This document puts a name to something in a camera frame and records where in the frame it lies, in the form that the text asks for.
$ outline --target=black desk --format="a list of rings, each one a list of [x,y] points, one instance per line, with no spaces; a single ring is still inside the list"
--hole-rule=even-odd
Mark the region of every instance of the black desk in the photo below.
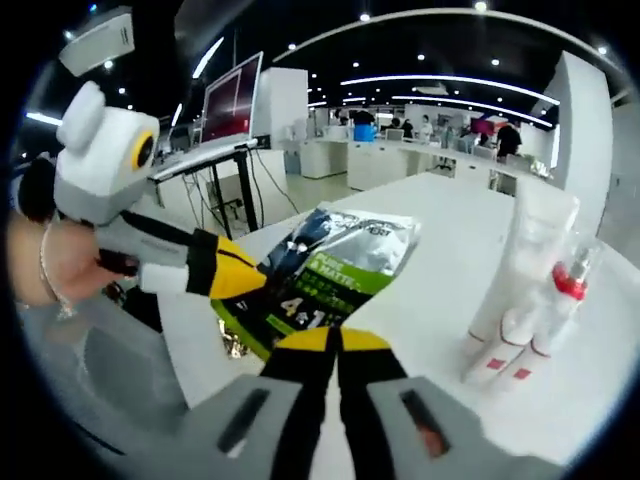
[[[256,218],[255,206],[253,204],[253,195],[251,194],[251,180],[249,178],[249,169],[247,166],[247,156],[250,150],[255,147],[256,141],[243,142],[237,145],[227,145],[217,148],[207,148],[206,144],[191,150],[179,158],[175,163],[162,164],[157,167],[156,173],[151,175],[150,180],[156,188],[156,193],[160,199],[158,185],[167,180],[171,180],[180,175],[189,175],[197,173],[207,168],[211,169],[213,174],[213,182],[216,191],[216,200],[220,206],[220,214],[224,225],[225,233],[232,239],[231,228],[229,226],[229,218],[224,208],[224,200],[220,190],[220,177],[218,176],[217,166],[224,162],[233,161],[238,165],[238,175],[240,177],[240,191],[242,193],[242,202],[244,204],[247,216],[247,224],[249,231],[258,230],[258,220]]]

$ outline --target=red cap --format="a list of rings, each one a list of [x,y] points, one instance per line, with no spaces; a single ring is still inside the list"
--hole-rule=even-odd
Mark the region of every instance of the red cap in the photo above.
[[[559,292],[569,295],[578,301],[584,300],[587,293],[587,282],[581,282],[575,278],[571,278],[564,264],[556,263],[551,275]]]

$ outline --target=human hand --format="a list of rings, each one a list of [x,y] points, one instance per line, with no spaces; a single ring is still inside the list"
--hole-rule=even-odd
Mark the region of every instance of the human hand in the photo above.
[[[47,276],[57,294],[77,302],[123,278],[98,265],[98,244],[92,229],[62,221],[51,225],[44,260]]]

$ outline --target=human arm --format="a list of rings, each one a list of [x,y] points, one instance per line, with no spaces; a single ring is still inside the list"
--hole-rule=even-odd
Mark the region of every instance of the human arm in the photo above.
[[[45,245],[47,276],[70,301],[91,297],[121,275],[98,266],[93,230],[72,222],[52,225]],[[41,278],[40,247],[45,227],[12,213],[7,229],[7,264],[16,299],[30,306],[57,302]]]

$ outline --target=snack bag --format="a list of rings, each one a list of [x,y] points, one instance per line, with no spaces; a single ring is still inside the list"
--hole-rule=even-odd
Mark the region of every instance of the snack bag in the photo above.
[[[258,266],[266,285],[213,301],[259,357],[290,333],[341,325],[400,273],[418,239],[410,217],[318,207]]]

